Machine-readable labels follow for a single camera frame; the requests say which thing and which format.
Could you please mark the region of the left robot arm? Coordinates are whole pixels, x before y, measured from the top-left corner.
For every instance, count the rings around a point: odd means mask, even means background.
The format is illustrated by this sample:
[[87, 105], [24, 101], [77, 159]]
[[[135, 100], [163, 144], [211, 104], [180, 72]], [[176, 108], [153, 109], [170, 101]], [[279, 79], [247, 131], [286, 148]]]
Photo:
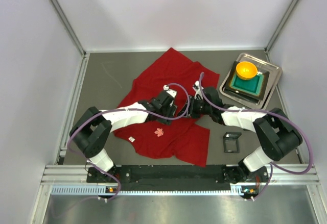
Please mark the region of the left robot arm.
[[104, 172], [109, 172], [114, 167], [114, 162], [104, 149], [109, 134], [149, 121], [157, 120], [169, 124], [169, 118], [177, 108], [174, 105], [176, 95], [175, 90], [168, 89], [149, 101], [142, 100], [110, 111], [90, 107], [71, 129], [69, 142], [78, 147], [88, 162]]

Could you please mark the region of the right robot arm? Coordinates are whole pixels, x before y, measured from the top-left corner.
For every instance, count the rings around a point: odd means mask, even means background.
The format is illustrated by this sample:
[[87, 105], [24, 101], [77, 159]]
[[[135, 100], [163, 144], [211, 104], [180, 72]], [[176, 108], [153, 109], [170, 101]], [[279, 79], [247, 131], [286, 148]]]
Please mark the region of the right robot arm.
[[189, 96], [190, 103], [184, 104], [178, 115], [199, 118], [208, 115], [214, 122], [256, 133], [260, 147], [242, 159], [236, 167], [237, 177], [230, 177], [236, 183], [248, 179], [254, 172], [268, 163], [279, 161], [302, 144], [298, 130], [288, 122], [262, 112], [241, 111], [240, 108], [222, 102], [213, 87], [203, 88], [203, 98], [198, 88]]

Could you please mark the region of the red garment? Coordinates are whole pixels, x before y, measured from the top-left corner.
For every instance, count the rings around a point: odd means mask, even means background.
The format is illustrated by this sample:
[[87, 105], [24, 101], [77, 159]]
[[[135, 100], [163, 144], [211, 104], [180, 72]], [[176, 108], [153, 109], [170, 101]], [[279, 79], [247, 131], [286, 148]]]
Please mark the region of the red garment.
[[[219, 74], [170, 48], [133, 81], [131, 91], [119, 106], [131, 105], [143, 99], [149, 100], [156, 97], [164, 85], [178, 83], [185, 88], [185, 90], [174, 88], [177, 91], [175, 104], [177, 109], [181, 110], [186, 102], [186, 95], [193, 93], [192, 85], [202, 72], [204, 87], [218, 85]], [[154, 132], [157, 128], [163, 129], [163, 136], [156, 136]], [[130, 142], [135, 151], [142, 156], [154, 159], [174, 156], [201, 167], [204, 167], [207, 161], [209, 134], [208, 129], [196, 125], [196, 120], [191, 118], [174, 120], [170, 125], [150, 121], [130, 125], [114, 132], [115, 137]]]

